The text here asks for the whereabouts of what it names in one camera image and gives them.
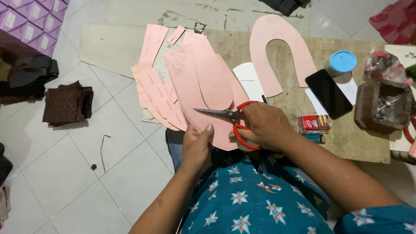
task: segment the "scissor blade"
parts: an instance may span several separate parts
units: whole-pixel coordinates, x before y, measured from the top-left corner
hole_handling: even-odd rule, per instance
[[[194,110],[197,110],[206,114],[226,117],[230,119],[238,119],[238,117],[240,116],[239,112],[234,112],[234,111],[229,111],[229,110],[210,110],[210,109],[199,109],[199,108],[194,108]]]

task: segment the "blue lid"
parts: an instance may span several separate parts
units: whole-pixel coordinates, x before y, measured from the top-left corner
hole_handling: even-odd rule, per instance
[[[348,50],[340,50],[335,52],[329,59],[331,68],[340,73],[349,72],[354,69],[357,64],[357,58]]]

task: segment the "plastic bag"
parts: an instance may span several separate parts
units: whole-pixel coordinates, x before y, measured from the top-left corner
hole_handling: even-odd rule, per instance
[[[404,66],[396,56],[385,50],[375,51],[375,48],[369,53],[363,76],[365,81],[371,79],[384,79],[407,85],[413,84],[413,80],[406,76]]]

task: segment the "person's left hand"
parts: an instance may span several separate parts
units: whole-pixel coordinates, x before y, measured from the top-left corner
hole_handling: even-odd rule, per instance
[[[211,165],[210,141],[214,136],[213,133],[214,127],[212,124],[208,124],[201,133],[192,124],[188,125],[183,137],[180,170],[196,178],[201,177]]]

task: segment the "shirt sleeve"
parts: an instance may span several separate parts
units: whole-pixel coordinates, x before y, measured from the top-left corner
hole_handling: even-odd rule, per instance
[[[416,234],[416,208],[409,205],[369,207],[346,214],[335,234]]]

